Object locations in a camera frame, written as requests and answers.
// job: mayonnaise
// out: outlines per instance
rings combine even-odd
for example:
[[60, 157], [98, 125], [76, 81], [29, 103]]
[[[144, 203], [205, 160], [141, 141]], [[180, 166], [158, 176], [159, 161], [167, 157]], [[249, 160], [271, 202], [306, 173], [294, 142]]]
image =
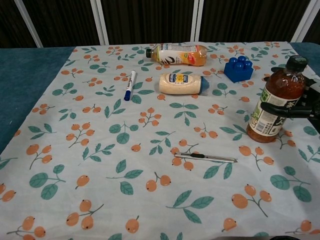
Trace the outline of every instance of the mayonnaise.
[[164, 94], [207, 95], [210, 85], [210, 80], [194, 74], [164, 73], [159, 80], [159, 90]]

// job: box cutter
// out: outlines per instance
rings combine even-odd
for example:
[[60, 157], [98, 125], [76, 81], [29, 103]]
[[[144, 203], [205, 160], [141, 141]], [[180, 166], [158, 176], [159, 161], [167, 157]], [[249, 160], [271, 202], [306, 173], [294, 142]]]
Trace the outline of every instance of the box cutter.
[[176, 152], [175, 157], [185, 158], [185, 159], [194, 159], [194, 160], [212, 160], [211, 162], [222, 162], [222, 163], [237, 163], [237, 159], [233, 157], [224, 157], [224, 156], [210, 156], [204, 155], [201, 153], [186, 153], [186, 152]]

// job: blue toy block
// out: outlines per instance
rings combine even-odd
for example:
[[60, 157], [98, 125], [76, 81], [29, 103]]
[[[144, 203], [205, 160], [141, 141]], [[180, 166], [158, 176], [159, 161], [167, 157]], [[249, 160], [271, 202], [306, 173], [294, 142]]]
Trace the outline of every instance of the blue toy block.
[[224, 67], [224, 74], [234, 83], [249, 80], [253, 71], [252, 62], [245, 56], [231, 57]]

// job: iced tea bottle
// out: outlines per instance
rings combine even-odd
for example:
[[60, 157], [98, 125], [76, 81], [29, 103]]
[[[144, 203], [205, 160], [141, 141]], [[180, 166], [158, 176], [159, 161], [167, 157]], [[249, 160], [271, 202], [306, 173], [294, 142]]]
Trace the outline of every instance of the iced tea bottle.
[[207, 62], [208, 49], [202, 45], [179, 46], [169, 43], [147, 49], [145, 55], [161, 64], [189, 64], [203, 66]]
[[304, 93], [306, 81], [302, 71], [307, 64], [305, 57], [294, 55], [289, 58], [285, 68], [270, 76], [246, 128], [250, 138], [260, 143], [270, 143], [276, 138], [286, 118], [262, 110], [260, 104], [267, 102], [293, 107]]

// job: white marker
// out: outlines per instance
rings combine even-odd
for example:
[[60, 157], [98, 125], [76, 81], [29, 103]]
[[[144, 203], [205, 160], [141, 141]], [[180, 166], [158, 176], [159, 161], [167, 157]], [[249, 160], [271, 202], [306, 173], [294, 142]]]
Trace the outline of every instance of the white marker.
[[132, 86], [134, 85], [135, 78], [136, 78], [136, 71], [132, 70], [129, 78], [128, 86], [126, 86], [126, 90], [125, 90], [125, 95], [124, 95], [125, 101], [130, 100], [131, 90], [132, 90]]

